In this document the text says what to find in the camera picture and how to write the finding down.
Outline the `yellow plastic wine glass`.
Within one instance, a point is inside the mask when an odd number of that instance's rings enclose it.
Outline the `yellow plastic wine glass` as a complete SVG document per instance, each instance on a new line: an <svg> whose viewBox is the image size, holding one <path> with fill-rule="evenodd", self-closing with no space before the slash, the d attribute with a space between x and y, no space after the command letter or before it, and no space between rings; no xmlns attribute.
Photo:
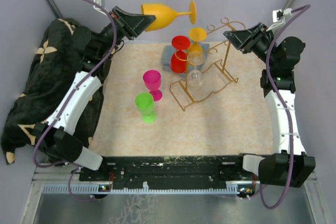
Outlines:
<svg viewBox="0 0 336 224"><path fill-rule="evenodd" d="M190 2L187 12L177 12L169 6L159 3L142 4L141 12L143 15L155 16L154 22L145 29L146 32L165 28L179 16L187 15L192 25L194 25L197 20L197 8L194 1Z"/></svg>

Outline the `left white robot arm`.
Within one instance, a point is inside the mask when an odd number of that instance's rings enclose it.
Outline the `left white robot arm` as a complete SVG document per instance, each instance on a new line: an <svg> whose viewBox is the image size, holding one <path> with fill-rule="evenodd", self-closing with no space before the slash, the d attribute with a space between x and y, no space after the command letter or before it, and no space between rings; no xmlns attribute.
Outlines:
<svg viewBox="0 0 336 224"><path fill-rule="evenodd" d="M74 136L80 118L107 77L116 46L125 37L133 40L144 31L162 28L159 13L146 10L144 5L141 6L140 14L127 13L119 7L114 7L111 12L104 9L103 13L109 18L110 24L101 33L94 33L88 27L78 25L71 35L73 48L83 55L82 59L97 59L97 62L81 64L58 106L45 123L34 127L39 137L35 151L44 151L58 158L55 165L69 162L90 169L91 175L98 180L108 177L109 167L104 157L89 150L82 140Z"/></svg>

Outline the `green plastic wine glass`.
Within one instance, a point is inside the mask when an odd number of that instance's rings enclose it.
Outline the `green plastic wine glass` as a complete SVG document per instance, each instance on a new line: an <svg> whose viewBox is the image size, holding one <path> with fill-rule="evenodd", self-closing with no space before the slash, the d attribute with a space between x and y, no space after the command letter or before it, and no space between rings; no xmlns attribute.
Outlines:
<svg viewBox="0 0 336 224"><path fill-rule="evenodd" d="M154 98L148 92L141 92L135 98L135 105L141 113L141 119L145 123L153 123L156 120L154 110Z"/></svg>

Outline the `clear glass wine glass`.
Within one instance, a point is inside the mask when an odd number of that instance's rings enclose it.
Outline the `clear glass wine glass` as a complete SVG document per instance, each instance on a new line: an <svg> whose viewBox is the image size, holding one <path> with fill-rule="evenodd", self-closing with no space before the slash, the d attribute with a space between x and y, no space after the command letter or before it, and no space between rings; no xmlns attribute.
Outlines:
<svg viewBox="0 0 336 224"><path fill-rule="evenodd" d="M190 93L195 93L203 88L204 76L198 69L204 63L204 55L200 51L193 51L188 54L187 62L192 69L187 74L186 84Z"/></svg>

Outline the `orange plastic wine glass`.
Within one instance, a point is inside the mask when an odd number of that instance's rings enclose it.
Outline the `orange plastic wine glass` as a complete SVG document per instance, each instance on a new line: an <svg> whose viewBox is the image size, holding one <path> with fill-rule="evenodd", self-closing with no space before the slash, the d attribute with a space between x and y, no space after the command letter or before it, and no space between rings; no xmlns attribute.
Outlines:
<svg viewBox="0 0 336 224"><path fill-rule="evenodd" d="M205 29L200 27L195 27L189 30L188 36L192 43L190 44L189 52L203 52L200 42L204 41L207 37L207 32Z"/></svg>

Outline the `red plastic wine glass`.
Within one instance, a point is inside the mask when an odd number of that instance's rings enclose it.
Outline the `red plastic wine glass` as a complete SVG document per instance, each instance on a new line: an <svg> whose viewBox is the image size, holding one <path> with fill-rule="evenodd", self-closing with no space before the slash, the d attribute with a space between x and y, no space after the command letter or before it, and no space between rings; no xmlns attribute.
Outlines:
<svg viewBox="0 0 336 224"><path fill-rule="evenodd" d="M172 46L175 52L172 54L170 68L174 73L184 73L187 67L187 49L190 40L186 36L175 36L172 39Z"/></svg>

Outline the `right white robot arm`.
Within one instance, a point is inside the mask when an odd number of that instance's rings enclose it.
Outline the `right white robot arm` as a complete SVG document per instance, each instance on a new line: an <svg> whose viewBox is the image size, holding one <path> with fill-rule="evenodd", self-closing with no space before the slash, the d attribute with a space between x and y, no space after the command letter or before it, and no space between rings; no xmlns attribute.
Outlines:
<svg viewBox="0 0 336 224"><path fill-rule="evenodd" d="M243 161L234 167L242 180L255 174L264 185L285 186L292 172L290 187L301 187L316 167L314 157L308 156L301 142L295 112L294 67L300 61L305 43L297 37L287 37L273 44L274 34L259 23L246 30L224 32L235 49L243 54L254 53L269 65L260 78L260 86L269 108L273 153L266 157L243 155Z"/></svg>

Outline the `pink plastic wine glass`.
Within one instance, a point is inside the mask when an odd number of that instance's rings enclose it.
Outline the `pink plastic wine glass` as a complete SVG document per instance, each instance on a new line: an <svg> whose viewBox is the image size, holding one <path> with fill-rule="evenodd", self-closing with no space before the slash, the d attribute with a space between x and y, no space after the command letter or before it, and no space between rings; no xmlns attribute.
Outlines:
<svg viewBox="0 0 336 224"><path fill-rule="evenodd" d="M143 74L143 81L145 86L150 90L154 101L159 101L163 97L160 90L161 74L157 70L148 70Z"/></svg>

